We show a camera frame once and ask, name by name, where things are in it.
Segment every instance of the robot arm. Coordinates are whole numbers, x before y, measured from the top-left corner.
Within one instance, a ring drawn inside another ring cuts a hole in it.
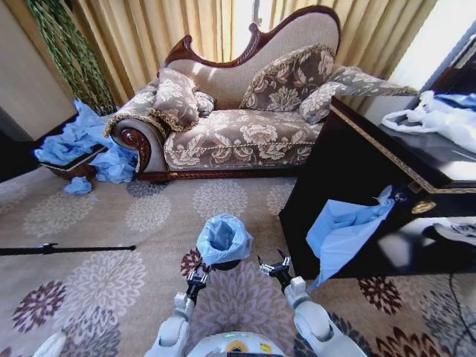
[[[295,326],[301,336],[320,357],[365,357],[365,353],[351,338],[344,335],[332,322],[326,310],[311,301],[302,277],[291,278],[288,273],[290,257],[279,251],[284,259],[272,266],[258,257],[261,272],[276,277],[289,306],[295,311]]]
[[[158,329],[157,338],[144,357],[182,357],[188,340],[189,322],[193,315],[198,293],[206,287],[208,272],[200,274],[197,266],[187,277],[187,293],[178,292],[173,299],[174,311]]]

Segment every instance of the sofa cushion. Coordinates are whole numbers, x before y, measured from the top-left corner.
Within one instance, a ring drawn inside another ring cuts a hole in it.
[[[172,170],[302,164],[318,136],[297,112],[219,110],[164,145]]]
[[[199,112],[193,90],[195,83],[183,74],[168,68],[158,73],[158,88],[151,115],[177,132],[192,129]]]
[[[291,112],[332,72],[334,55],[322,45],[310,45],[286,54],[254,77],[240,108]]]
[[[299,112],[309,124],[316,124],[329,114],[333,95],[351,95],[356,90],[337,82],[326,82],[311,93],[299,106]]]
[[[381,80],[357,67],[337,67],[329,77],[329,81],[353,87],[356,90],[355,95],[418,95],[418,91],[413,88]]]
[[[213,111],[215,107],[215,99],[202,91],[196,91],[193,93],[195,97],[196,106],[199,111],[199,117],[207,117]]]

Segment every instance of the rug pattern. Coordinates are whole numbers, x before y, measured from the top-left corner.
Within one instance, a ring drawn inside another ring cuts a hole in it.
[[[2,247],[119,246],[136,251],[2,257],[0,357],[31,356],[62,330],[62,356],[143,356],[172,312],[184,277],[202,262],[205,220],[238,216],[254,236],[251,256],[212,271],[200,292],[187,351],[201,338],[245,330],[267,335],[289,356],[315,357],[297,333],[277,281],[259,273],[286,251],[277,214],[294,178],[94,183],[67,196],[45,169],[0,184]],[[476,356],[473,274],[328,280],[311,298],[368,356]]]

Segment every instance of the artificial plant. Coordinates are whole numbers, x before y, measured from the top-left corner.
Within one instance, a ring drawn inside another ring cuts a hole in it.
[[[115,112],[106,79],[88,42],[60,0],[26,0],[54,63],[75,97],[99,115]]]

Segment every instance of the beige curtain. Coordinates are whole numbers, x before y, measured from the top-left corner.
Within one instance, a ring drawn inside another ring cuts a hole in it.
[[[337,63],[387,79],[437,0],[272,0],[269,28],[299,8],[331,7],[341,20]]]
[[[261,30],[267,31],[301,7],[332,7],[342,26],[337,62],[388,78],[435,2],[260,0],[258,17]],[[155,77],[170,49],[186,34],[193,37],[194,51],[208,60],[236,57],[243,36],[249,38],[253,1],[73,0],[73,5],[73,16],[121,105]]]
[[[235,0],[74,0],[73,15],[123,104],[186,34],[207,60],[231,59]]]

